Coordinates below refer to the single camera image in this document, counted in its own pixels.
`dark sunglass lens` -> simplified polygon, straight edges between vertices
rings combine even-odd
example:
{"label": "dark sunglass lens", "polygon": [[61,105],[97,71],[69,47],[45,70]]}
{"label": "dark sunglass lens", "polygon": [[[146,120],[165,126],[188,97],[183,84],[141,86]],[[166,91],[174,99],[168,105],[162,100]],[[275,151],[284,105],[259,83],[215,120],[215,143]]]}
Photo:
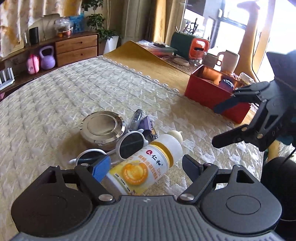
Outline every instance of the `dark sunglass lens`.
{"label": "dark sunglass lens", "polygon": [[139,133],[130,134],[123,139],[119,148],[119,154],[123,159],[127,159],[141,150],[143,144],[143,137]]}
{"label": "dark sunglass lens", "polygon": [[88,164],[93,164],[95,163],[99,157],[101,157],[103,154],[98,152],[98,151],[90,151],[90,152],[87,152],[85,154],[83,154],[78,162],[77,162],[77,165],[81,164],[81,163],[88,163]]}

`orange circle logo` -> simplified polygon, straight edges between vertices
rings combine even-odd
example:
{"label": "orange circle logo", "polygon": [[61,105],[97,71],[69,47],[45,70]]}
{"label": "orange circle logo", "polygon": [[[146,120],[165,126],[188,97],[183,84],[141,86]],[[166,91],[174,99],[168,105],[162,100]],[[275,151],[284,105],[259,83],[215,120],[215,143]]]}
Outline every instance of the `orange circle logo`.
{"label": "orange circle logo", "polygon": [[144,163],[126,164],[122,169],[124,180],[132,185],[142,184],[148,177],[148,168]]}

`wooden drawer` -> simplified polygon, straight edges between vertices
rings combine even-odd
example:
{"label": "wooden drawer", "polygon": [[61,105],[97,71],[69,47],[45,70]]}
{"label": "wooden drawer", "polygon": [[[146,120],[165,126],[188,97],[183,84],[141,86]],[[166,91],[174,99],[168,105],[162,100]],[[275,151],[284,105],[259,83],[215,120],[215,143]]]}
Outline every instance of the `wooden drawer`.
{"label": "wooden drawer", "polygon": [[85,49],[74,50],[67,53],[57,54],[57,66],[61,67],[66,64],[71,64],[80,60],[96,57],[96,50],[96,47],[90,47]]}
{"label": "wooden drawer", "polygon": [[56,54],[97,46],[97,35],[67,39],[55,43]]}

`red storage box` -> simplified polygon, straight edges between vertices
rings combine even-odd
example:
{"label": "red storage box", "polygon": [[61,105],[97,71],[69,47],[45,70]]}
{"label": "red storage box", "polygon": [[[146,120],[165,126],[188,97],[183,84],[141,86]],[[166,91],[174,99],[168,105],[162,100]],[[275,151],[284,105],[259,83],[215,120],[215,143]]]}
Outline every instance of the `red storage box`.
{"label": "red storage box", "polygon": [[[232,94],[214,84],[219,83],[224,78],[232,81],[234,86],[240,87],[240,83],[230,76],[208,66],[201,65],[191,74],[185,96],[213,109],[215,105],[229,99]],[[241,123],[250,110],[250,107],[251,104],[249,103],[239,103],[225,110],[222,115],[236,123]]]}

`beige silicone bulb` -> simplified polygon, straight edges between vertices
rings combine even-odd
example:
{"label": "beige silicone bulb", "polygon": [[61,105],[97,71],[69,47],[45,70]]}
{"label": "beige silicone bulb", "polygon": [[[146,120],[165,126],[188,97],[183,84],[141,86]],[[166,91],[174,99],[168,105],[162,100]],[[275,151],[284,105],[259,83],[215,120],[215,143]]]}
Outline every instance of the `beige silicone bulb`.
{"label": "beige silicone bulb", "polygon": [[182,142],[183,142],[183,137],[182,137],[181,133],[182,133],[181,131],[175,131],[175,130],[172,130],[172,131],[169,131],[167,134],[169,134],[169,135],[175,137],[175,138],[177,139],[177,141],[178,141],[180,144],[182,144]]}

